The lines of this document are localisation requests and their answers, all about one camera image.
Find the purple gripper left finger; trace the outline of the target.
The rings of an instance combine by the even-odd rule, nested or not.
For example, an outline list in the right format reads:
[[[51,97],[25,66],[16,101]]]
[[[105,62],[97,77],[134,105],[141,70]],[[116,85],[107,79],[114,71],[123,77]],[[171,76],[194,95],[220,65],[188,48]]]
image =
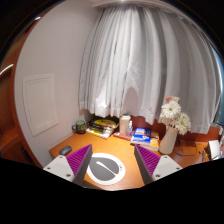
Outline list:
[[[70,155],[57,156],[44,170],[81,186],[91,157],[92,145],[87,145]]]

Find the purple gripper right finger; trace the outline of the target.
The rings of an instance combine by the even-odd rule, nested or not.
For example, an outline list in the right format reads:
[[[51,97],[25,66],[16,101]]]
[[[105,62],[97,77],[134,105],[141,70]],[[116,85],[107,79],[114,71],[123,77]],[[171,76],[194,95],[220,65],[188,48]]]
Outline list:
[[[134,155],[145,185],[182,169],[168,155],[159,156],[140,145],[135,146]]]

